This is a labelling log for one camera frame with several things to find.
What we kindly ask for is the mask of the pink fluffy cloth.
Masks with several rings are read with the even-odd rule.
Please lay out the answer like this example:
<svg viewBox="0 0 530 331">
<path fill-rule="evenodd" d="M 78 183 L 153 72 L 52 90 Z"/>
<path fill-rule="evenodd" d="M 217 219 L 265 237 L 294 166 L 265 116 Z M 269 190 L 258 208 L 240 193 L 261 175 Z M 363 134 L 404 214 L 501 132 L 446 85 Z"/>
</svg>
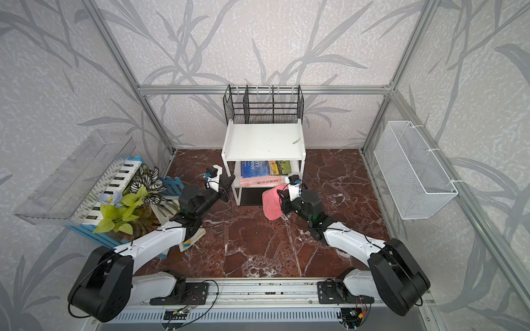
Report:
<svg viewBox="0 0 530 331">
<path fill-rule="evenodd" d="M 269 221 L 279 219 L 287 211 L 287 204 L 290 201 L 288 184 L 280 184 L 262 194 L 262 205 L 264 216 Z"/>
</svg>

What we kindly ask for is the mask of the white two-tier bookshelf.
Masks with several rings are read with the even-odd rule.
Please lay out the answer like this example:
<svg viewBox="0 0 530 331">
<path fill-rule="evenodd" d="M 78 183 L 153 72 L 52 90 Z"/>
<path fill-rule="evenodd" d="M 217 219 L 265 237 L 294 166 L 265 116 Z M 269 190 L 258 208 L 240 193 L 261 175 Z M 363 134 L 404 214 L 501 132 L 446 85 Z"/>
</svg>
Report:
<svg viewBox="0 0 530 331">
<path fill-rule="evenodd" d="M 235 175 L 232 191 L 237 205 L 246 194 L 241 185 L 243 161 L 288 160 L 302 179 L 306 161 L 302 120 L 295 124 L 234 124 L 230 120 L 221 157 L 226 173 Z"/>
</svg>

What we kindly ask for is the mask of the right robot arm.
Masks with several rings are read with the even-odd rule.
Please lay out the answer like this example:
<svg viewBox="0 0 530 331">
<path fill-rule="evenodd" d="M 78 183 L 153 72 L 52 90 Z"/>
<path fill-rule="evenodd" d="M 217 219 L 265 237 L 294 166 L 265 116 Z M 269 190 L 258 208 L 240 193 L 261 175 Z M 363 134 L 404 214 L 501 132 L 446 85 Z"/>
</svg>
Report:
<svg viewBox="0 0 530 331">
<path fill-rule="evenodd" d="M 404 316 L 423 304 L 422 296 L 431 282 L 418 262 L 400 240 L 374 239 L 345 226 L 327 215 L 314 190 L 291 194 L 275 189 L 283 215 L 291 213 L 307 223 L 317 240 L 362 262 L 368 270 L 350 270 L 337 278 L 339 288 L 349 297 L 381 300 L 391 311 Z"/>
</svg>

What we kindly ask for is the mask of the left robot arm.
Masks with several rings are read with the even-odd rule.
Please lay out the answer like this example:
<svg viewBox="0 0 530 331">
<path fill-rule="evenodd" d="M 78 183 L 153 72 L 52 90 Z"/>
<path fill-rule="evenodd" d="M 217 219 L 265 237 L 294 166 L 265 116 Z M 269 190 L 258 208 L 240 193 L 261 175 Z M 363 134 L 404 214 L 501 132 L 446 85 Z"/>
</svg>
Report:
<svg viewBox="0 0 530 331">
<path fill-rule="evenodd" d="M 100 322 L 116 318 L 125 307 L 151 303 L 189 303 L 192 292 L 185 277 L 173 272 L 137 276 L 135 273 L 165 250 L 183 244 L 203 230 L 203 219 L 219 201 L 229 201 L 234 175 L 208 168 L 205 188 L 190 185 L 179 196 L 179 211 L 162 226 L 129 244 L 113 249 L 100 246 L 91 252 L 70 293 L 76 307 Z"/>
</svg>

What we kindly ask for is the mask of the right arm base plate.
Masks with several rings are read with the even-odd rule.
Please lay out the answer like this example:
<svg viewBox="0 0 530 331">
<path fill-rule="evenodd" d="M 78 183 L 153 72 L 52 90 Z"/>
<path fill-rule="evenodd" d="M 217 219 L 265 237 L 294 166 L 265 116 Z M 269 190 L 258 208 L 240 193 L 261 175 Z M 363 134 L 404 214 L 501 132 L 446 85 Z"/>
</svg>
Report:
<svg viewBox="0 0 530 331">
<path fill-rule="evenodd" d="M 338 279 L 326 279 L 325 281 L 317 282 L 317 294 L 318 301 L 321 304 L 372 304 L 375 302 L 372 297 L 352 295 Z"/>
</svg>

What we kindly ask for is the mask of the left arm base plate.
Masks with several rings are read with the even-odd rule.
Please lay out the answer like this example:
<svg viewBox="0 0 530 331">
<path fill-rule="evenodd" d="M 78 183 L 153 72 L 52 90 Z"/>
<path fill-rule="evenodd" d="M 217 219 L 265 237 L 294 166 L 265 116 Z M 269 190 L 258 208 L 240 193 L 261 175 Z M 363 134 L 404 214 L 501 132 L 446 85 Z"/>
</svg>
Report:
<svg viewBox="0 0 530 331">
<path fill-rule="evenodd" d="M 151 306 L 203 306 L 206 304 L 209 284 L 205 281 L 178 283 L 170 295 L 149 301 Z"/>
</svg>

